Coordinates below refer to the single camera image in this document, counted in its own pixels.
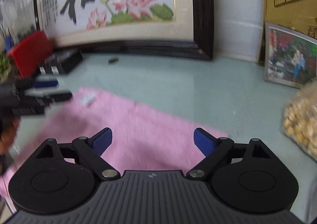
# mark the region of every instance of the red object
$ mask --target red object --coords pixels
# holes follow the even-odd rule
[[[12,56],[21,77],[26,78],[51,54],[53,48],[44,31],[37,31],[14,46],[7,56]]]

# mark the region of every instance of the pink towel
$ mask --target pink towel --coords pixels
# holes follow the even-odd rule
[[[89,94],[94,94],[95,99],[90,105],[84,105],[80,101]],[[112,129],[113,140],[102,158],[121,174],[124,170],[176,169],[186,174],[204,158],[193,141],[197,127],[215,137],[227,136],[105,91],[81,88],[71,102],[47,119],[38,136],[1,176],[0,195],[14,209],[8,195],[9,181],[45,139],[55,138],[59,143],[68,143],[76,137],[91,137],[105,127]]]

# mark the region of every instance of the transparent plastic bag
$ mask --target transparent plastic bag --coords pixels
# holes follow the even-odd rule
[[[284,133],[317,160],[317,81],[306,85],[285,107]]]

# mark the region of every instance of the hand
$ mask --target hand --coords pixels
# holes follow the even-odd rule
[[[0,154],[4,155],[9,151],[9,148],[13,144],[14,138],[16,136],[17,129],[19,127],[20,119],[15,118],[5,130],[1,133],[0,140]]]

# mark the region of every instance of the flower stem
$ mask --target flower stem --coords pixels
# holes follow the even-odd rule
[[[113,13],[112,10],[110,9],[110,6],[108,6],[108,3],[106,3],[106,7],[108,8],[108,10],[110,11],[111,15],[113,16],[114,13]]]

